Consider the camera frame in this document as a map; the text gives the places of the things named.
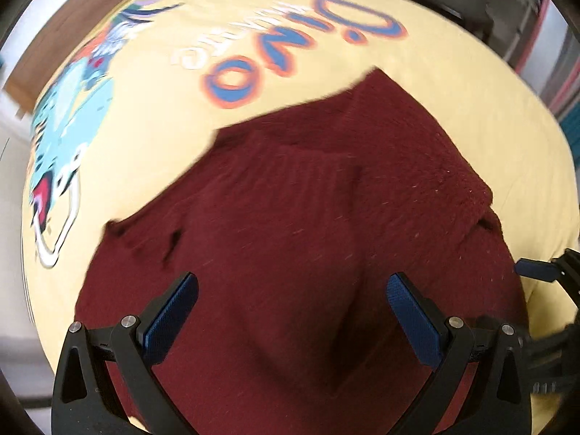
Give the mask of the dark red knit sweater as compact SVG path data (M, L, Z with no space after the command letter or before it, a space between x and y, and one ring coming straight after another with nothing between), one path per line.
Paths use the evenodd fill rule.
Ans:
M200 297L156 374L203 434L384 434L428 370L384 296L405 273L447 315L524 326L489 187L384 72L218 132L106 225L76 303L90 328L184 272Z

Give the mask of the yellow dinosaur print bedsheet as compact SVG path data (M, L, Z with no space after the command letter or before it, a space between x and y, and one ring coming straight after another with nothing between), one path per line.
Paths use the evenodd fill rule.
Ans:
M222 129L333 97L376 70L489 187L513 265L577 244L573 160L555 118L492 50L430 10L408 0L122 0L33 110L22 241L50 364L80 321L76 303L108 223L176 183ZM574 321L560 285L518 277L527 324L490 317L524 340Z

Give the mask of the brown wooden headboard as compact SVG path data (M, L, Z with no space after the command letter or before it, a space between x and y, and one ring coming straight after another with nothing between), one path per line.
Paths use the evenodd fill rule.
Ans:
M32 0L1 49L1 91L19 114L32 112L45 84L122 0Z

